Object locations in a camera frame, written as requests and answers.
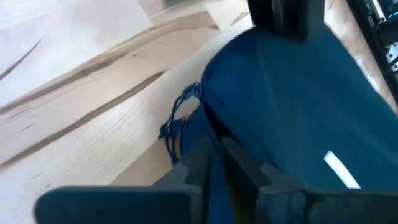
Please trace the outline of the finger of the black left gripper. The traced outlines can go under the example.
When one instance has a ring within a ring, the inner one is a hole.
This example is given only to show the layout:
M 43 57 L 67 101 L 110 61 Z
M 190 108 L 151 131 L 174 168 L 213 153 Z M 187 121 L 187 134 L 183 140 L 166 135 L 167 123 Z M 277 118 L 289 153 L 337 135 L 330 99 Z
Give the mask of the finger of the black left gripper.
M 324 25 L 324 0 L 283 0 L 282 33 L 291 38 L 308 39 Z
M 282 33 L 281 0 L 248 0 L 252 23 L 261 29 Z

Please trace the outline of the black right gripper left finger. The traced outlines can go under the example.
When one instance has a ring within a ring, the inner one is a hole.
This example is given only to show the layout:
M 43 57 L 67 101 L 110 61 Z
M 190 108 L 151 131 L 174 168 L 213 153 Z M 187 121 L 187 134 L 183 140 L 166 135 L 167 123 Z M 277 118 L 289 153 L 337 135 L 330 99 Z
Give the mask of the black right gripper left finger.
M 35 203 L 37 223 L 205 223 L 210 139 L 201 139 L 168 173 L 146 187 L 60 187 Z

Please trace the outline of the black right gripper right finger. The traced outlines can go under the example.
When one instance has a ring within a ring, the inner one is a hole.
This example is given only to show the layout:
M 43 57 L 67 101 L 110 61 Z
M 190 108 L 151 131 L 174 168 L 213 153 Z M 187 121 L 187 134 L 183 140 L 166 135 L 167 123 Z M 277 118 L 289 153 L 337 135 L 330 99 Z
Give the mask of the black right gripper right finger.
M 310 190 L 235 140 L 222 144 L 238 223 L 397 223 L 397 192 Z

